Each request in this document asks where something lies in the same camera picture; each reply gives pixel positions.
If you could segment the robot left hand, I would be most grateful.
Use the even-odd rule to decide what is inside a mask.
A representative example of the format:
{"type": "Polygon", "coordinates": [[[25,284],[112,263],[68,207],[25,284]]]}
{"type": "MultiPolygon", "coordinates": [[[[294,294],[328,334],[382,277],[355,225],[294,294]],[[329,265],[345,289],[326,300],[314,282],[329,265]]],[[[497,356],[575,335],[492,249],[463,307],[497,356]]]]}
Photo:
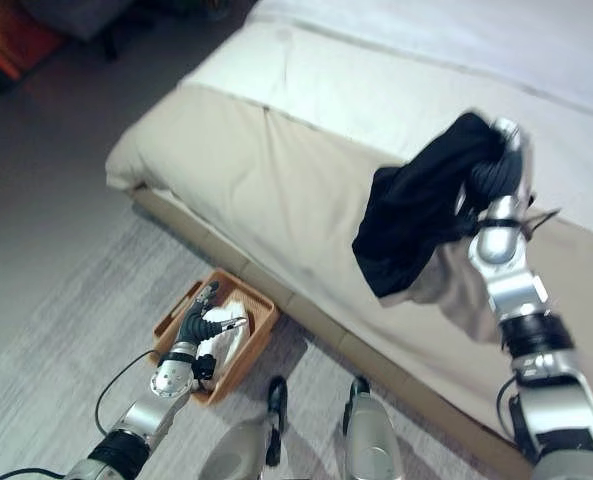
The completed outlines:
{"type": "Polygon", "coordinates": [[[212,281],[194,298],[181,321],[172,351],[176,350],[184,355],[196,357],[197,348],[203,341],[247,324],[246,317],[240,315],[216,322],[209,322],[203,318],[219,286],[218,281],[212,281]]]}

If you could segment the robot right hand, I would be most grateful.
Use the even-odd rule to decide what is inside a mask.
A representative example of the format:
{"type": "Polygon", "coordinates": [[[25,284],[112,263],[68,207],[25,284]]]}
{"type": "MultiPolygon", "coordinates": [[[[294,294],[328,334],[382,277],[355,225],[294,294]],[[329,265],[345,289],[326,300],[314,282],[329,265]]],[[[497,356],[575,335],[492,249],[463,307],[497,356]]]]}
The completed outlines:
{"type": "Polygon", "coordinates": [[[471,170],[465,183],[467,199],[479,210],[506,196],[530,206],[533,161],[529,135],[518,123],[504,117],[495,119],[491,129],[500,136],[500,153],[471,170]]]}

